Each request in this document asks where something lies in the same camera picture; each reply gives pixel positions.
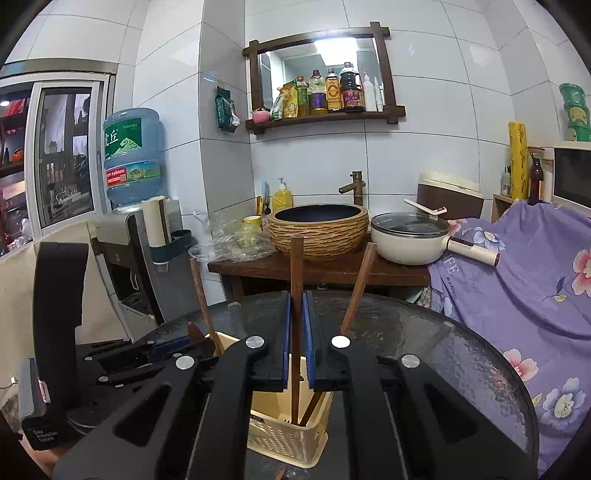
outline wooden mirror frame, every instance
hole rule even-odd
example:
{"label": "wooden mirror frame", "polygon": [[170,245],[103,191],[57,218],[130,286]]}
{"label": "wooden mirror frame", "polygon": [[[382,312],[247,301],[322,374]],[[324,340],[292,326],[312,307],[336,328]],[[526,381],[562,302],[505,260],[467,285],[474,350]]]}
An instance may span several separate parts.
{"label": "wooden mirror frame", "polygon": [[295,47],[298,45],[306,45],[326,38],[374,38],[378,55],[379,70],[382,75],[382,82],[384,83],[383,112],[329,112],[326,115],[283,118],[280,120],[268,121],[264,124],[255,124],[249,119],[246,121],[246,128],[253,130],[255,134],[259,135],[263,134],[266,128],[337,120],[383,118],[386,119],[389,124],[397,124],[399,117],[406,116],[406,109],[402,105],[396,104],[392,70],[390,69],[390,60],[388,58],[385,42],[385,38],[390,36],[390,29],[388,27],[382,27],[379,22],[370,22],[369,25],[369,27],[340,28],[338,30],[320,30],[316,32],[301,33],[289,37],[269,40],[264,43],[259,43],[258,40],[252,40],[247,48],[242,50],[242,55],[247,57],[250,63],[252,110],[255,111],[259,108],[263,108],[261,74],[258,64],[258,56],[261,53]]}

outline glass lid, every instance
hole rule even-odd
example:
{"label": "glass lid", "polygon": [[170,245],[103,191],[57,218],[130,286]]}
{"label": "glass lid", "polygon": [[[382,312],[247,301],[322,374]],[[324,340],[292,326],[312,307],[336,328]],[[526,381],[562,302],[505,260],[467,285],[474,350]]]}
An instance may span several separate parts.
{"label": "glass lid", "polygon": [[434,238],[449,231],[449,224],[442,219],[432,219],[426,213],[382,213],[371,219],[376,230],[396,236]]}

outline brown glass bottle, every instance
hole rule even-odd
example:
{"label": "brown glass bottle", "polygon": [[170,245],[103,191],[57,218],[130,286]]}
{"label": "brown glass bottle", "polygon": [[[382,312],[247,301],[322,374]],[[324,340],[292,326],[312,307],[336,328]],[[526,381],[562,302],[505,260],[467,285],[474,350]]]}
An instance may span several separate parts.
{"label": "brown glass bottle", "polygon": [[544,192],[544,170],[542,170],[540,159],[535,157],[533,153],[530,153],[530,156],[530,195],[527,197],[527,204],[536,205],[541,202]]}

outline yellow roll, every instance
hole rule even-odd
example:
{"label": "yellow roll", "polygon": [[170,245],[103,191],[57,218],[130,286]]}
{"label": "yellow roll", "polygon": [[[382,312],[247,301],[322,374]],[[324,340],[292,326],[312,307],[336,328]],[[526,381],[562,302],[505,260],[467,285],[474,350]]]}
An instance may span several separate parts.
{"label": "yellow roll", "polygon": [[530,174],[525,125],[521,122],[509,122],[509,140],[511,143],[511,198],[526,199]]}

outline green container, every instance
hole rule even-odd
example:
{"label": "green container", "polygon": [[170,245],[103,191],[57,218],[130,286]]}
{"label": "green container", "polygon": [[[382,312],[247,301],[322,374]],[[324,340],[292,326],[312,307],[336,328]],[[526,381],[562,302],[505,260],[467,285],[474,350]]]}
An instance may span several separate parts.
{"label": "green container", "polygon": [[564,105],[564,111],[569,118],[569,123],[577,123],[589,126],[589,109],[580,105]]}
{"label": "green container", "polygon": [[560,93],[562,94],[565,105],[587,107],[585,92],[579,85],[575,85],[574,83],[563,83],[560,85]]}
{"label": "green container", "polygon": [[570,123],[569,137],[573,142],[591,142],[591,128],[583,124]]}

